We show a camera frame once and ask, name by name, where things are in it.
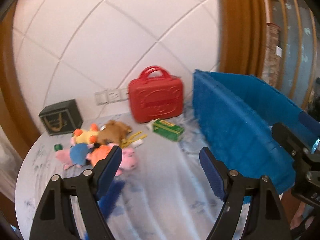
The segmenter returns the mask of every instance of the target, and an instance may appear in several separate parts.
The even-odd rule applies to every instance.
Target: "bag handle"
[[[48,122],[48,120],[47,120],[46,117],[44,118],[44,122],[45,122],[45,124],[47,125],[47,127],[50,128],[52,131],[54,131],[54,132],[59,132],[59,131],[61,130],[61,128],[62,128],[62,113],[59,113],[59,127],[54,127],[54,126],[52,126],[52,125]]]
[[[149,71],[150,69],[153,69],[155,67],[158,67],[158,66],[150,66],[150,67],[146,67],[140,74],[139,78],[142,78],[142,76],[147,72]]]
[[[164,70],[163,68],[161,68],[159,66],[147,67],[147,70],[146,71],[142,71],[142,73],[141,73],[139,78],[144,79],[146,81],[148,79],[148,76],[151,73],[155,72],[155,71],[161,71],[162,76],[160,76],[160,77],[171,78],[170,74],[166,70]]]

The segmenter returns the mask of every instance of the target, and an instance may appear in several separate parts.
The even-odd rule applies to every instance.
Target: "dark green box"
[[[39,117],[49,135],[73,133],[83,123],[75,99],[46,106]]]

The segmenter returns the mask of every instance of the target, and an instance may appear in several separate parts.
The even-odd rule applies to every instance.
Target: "blue gripper pad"
[[[220,176],[219,172],[217,171],[214,164],[211,162],[210,158],[208,157],[204,149],[200,150],[199,160],[202,169],[204,170],[204,173],[213,190],[213,193],[222,201],[225,201],[227,198],[227,193],[224,191],[222,177]]]
[[[108,156],[104,160],[100,160],[97,162],[96,166],[94,167],[95,170],[102,169],[104,165],[107,165],[106,168],[103,170],[102,174],[100,175],[97,184],[98,184],[98,191],[96,193],[96,197],[98,199],[101,199],[107,192],[110,187],[110,184],[115,177],[115,174],[119,168],[119,165],[122,161],[122,150],[118,146],[116,147],[116,151],[112,155],[111,152],[108,154]]]

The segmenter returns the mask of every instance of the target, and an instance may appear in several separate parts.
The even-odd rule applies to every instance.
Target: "red handbag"
[[[154,71],[161,71],[162,75],[149,77]],[[139,123],[182,113],[182,81],[159,66],[145,68],[139,78],[129,83],[128,92],[132,115]]]

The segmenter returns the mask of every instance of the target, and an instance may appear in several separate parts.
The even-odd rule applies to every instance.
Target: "green package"
[[[181,135],[184,128],[166,120],[158,119],[152,124],[153,132],[160,134],[167,139],[178,142],[181,140]]]

